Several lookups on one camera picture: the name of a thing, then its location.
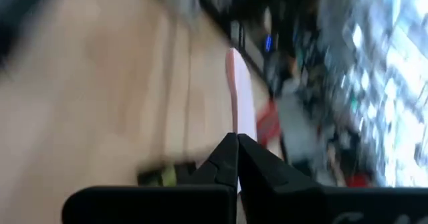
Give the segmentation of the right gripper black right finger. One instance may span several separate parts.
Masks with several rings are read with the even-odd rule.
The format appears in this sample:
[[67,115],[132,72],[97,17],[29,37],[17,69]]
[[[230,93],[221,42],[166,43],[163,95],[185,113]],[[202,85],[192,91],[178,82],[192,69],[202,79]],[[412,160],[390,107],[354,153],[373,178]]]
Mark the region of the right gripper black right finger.
[[428,224],[428,189],[324,186],[238,136],[248,224]]

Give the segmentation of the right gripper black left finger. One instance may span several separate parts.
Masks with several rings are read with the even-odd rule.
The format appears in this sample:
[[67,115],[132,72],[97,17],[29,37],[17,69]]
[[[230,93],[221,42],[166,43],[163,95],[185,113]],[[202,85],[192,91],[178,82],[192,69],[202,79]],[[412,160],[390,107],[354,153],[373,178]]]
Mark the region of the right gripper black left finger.
[[227,134],[175,187],[95,186],[71,195],[63,224],[235,224],[239,142]]

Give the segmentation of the black mesh desk organizer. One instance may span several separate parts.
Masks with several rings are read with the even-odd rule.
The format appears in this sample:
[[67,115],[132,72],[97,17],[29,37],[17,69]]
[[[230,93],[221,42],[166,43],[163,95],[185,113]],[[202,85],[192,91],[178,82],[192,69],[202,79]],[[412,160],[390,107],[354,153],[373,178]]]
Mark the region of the black mesh desk organizer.
[[163,187],[161,183],[161,171],[169,165],[175,166],[177,185],[186,182],[197,169],[195,162],[179,162],[158,166],[156,169],[148,171],[139,171],[136,176],[138,186]]

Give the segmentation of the pink sticky note pad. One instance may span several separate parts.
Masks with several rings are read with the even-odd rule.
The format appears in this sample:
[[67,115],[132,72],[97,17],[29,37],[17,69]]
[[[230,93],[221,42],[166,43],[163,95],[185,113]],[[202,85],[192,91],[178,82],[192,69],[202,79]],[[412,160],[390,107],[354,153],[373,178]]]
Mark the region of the pink sticky note pad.
[[257,140],[251,76],[243,57],[235,48],[228,49],[225,70],[231,94],[233,131]]

